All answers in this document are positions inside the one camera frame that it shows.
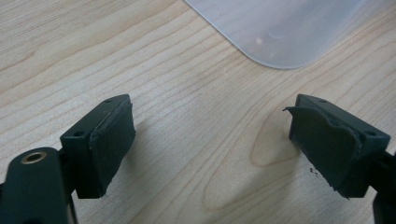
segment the screw hole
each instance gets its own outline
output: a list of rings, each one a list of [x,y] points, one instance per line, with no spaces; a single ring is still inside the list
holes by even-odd
[[[83,134],[84,134],[84,132],[83,132],[83,131],[80,131],[80,132],[74,133],[73,135],[74,135],[75,137],[79,137],[79,136],[82,136]]]
[[[371,136],[376,136],[376,133],[375,133],[375,132],[366,131],[365,133],[367,133],[368,135],[371,135]]]
[[[33,152],[33,153],[30,153],[30,154],[26,155],[25,157],[23,157],[21,163],[22,164],[32,164],[32,163],[36,163],[38,161],[42,161],[46,157],[47,157],[47,153],[44,151]]]

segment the clamp jaw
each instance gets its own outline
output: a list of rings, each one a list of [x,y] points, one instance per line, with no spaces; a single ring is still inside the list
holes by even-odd
[[[345,198],[377,195],[375,223],[396,223],[396,157],[390,136],[323,99],[299,94],[286,107],[293,118],[289,138]]]
[[[78,223],[71,193],[106,193],[134,141],[129,95],[103,101],[61,136],[63,148],[40,147],[8,166],[0,188],[0,223]]]

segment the wooden table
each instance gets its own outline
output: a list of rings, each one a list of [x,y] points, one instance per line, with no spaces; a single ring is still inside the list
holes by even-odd
[[[373,223],[375,192],[334,192],[289,141],[282,109],[312,94],[396,136],[395,41],[393,4],[315,63],[276,70],[181,0],[3,0],[1,178],[129,93],[133,147],[106,196],[73,195],[80,223]]]

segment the translucent plastic container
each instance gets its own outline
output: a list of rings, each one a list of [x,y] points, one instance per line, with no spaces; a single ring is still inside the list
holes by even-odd
[[[186,0],[250,59],[296,68],[393,0]]]

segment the light wood surface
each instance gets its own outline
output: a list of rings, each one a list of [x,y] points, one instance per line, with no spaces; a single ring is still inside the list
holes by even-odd
[[[0,3],[0,176],[104,99],[129,93],[137,130],[80,223],[373,223],[289,141],[297,93],[396,136],[396,4],[315,63],[254,63],[181,0]],[[392,140],[388,151],[394,153]]]

